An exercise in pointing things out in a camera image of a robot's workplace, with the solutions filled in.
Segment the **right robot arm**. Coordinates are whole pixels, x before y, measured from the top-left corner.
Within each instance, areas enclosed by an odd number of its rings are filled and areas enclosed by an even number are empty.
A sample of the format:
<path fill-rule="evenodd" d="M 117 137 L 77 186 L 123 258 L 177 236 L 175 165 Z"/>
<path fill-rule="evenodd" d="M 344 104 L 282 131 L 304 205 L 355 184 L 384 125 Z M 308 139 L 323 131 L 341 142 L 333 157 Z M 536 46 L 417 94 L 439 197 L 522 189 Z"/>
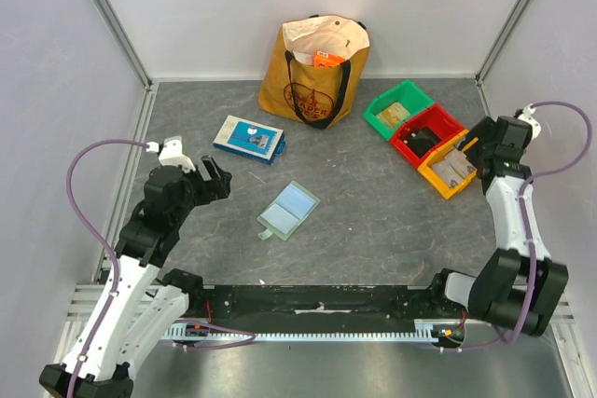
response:
<path fill-rule="evenodd" d="M 476 277 L 447 268 L 438 274 L 441 285 L 426 300 L 434 315 L 464 306 L 470 317 L 514 333 L 544 334 L 569 273 L 551 259 L 535 220 L 532 172 L 521 164 L 532 137 L 532 125 L 518 118 L 485 117 L 459 144 L 479 172 L 497 248 Z"/>

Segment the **gold credit card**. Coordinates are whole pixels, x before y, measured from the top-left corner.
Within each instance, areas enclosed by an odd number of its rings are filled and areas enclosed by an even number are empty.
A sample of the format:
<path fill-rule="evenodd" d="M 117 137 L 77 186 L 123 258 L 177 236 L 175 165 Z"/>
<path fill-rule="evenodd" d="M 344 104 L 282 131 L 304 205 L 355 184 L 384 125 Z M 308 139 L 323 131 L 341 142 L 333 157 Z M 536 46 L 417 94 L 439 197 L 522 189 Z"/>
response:
<path fill-rule="evenodd" d="M 377 119 L 389 130 L 410 116 L 409 110 L 401 103 L 391 103 L 376 115 Z"/>

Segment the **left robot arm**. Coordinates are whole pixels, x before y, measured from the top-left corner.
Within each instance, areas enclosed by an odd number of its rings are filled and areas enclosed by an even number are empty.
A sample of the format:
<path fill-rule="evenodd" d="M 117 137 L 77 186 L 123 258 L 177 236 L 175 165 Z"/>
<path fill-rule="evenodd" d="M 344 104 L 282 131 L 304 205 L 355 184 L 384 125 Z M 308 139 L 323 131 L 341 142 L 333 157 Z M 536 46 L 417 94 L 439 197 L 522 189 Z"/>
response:
<path fill-rule="evenodd" d="M 129 397 L 146 357 L 182 315 L 204 309 L 200 277 L 174 270 L 151 304 L 138 309 L 191 211 L 230 193 L 232 176 L 210 157 L 154 169 L 144 197 L 121 229 L 116 264 L 82 333 L 64 359 L 44 367 L 40 385 L 53 397 Z"/>

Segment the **black credit card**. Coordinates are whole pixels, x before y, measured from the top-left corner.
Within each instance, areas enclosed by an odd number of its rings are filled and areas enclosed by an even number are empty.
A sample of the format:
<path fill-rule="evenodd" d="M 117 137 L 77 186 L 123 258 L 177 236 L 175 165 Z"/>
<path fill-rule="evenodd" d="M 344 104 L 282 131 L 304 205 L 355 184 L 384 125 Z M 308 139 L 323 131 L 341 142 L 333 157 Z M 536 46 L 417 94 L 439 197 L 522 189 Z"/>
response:
<path fill-rule="evenodd" d="M 412 132 L 404 143 L 415 156 L 423 158 L 440 143 L 440 139 L 431 129 L 424 127 Z"/>

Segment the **green card holder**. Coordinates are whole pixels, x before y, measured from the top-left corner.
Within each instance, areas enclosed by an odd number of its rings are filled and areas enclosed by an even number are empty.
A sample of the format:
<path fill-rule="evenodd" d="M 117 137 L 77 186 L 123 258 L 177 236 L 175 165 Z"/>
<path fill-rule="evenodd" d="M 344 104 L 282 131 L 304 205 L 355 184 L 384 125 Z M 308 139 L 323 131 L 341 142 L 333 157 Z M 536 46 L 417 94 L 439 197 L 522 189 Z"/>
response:
<path fill-rule="evenodd" d="M 257 235 L 267 240 L 275 235 L 287 241 L 320 203 L 320 199 L 296 181 L 291 181 L 257 217 L 264 229 Z"/>

